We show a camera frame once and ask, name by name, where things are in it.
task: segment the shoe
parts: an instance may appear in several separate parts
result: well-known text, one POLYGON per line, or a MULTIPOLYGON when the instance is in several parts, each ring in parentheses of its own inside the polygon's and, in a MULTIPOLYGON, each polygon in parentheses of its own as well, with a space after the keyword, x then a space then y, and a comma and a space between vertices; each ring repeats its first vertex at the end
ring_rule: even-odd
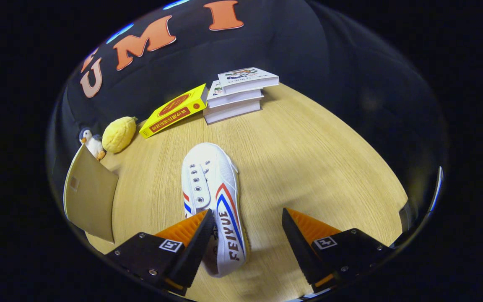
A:
POLYGON ((211 209, 215 219, 203 263, 212 277, 224 277, 242 266, 249 250, 241 224, 238 168, 213 143, 193 147, 182 163, 186 218, 211 209))

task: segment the letter m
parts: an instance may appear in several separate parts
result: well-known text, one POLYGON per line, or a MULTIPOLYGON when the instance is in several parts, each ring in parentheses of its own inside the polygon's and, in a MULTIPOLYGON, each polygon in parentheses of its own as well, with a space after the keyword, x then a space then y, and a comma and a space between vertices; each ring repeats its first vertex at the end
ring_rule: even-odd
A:
POLYGON ((117 42, 113 46, 113 49, 117 50, 117 57, 119 59, 117 70, 123 70, 124 67, 130 65, 134 60, 133 57, 129 57, 128 53, 136 57, 141 57, 144 53, 146 42, 150 42, 148 48, 146 48, 150 52, 174 42, 176 36, 171 36, 169 28, 167 27, 167 21, 171 17, 166 16, 150 23, 140 37, 128 35, 117 42))

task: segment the stack of books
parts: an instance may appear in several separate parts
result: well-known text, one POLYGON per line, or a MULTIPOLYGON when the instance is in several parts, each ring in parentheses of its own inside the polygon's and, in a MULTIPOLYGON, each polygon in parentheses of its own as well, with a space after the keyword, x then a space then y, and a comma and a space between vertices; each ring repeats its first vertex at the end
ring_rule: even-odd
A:
POLYGON ((278 85, 278 76, 252 67, 217 75, 204 109, 207 124, 260 110, 262 89, 278 85))

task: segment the lemon plush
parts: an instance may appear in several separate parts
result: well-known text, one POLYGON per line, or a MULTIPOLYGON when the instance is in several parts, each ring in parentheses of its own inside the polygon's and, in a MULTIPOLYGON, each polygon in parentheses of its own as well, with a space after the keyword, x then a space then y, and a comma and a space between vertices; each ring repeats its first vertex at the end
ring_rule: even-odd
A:
POLYGON ((123 117, 111 122, 102 136, 104 149, 117 153, 126 148, 134 137, 136 120, 135 117, 123 117))

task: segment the black background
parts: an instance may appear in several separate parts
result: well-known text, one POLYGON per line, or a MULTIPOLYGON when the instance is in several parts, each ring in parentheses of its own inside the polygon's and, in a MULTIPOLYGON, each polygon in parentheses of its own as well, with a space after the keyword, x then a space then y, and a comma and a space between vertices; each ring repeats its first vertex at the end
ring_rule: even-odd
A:
MULTIPOLYGON (((157 299, 71 233, 48 187, 44 134, 77 63, 167 3, 0 4, 0 300, 157 299)), ((418 67, 441 101, 451 138, 451 170, 431 223, 400 256, 337 299, 483 299, 483 2, 329 5, 418 67)))

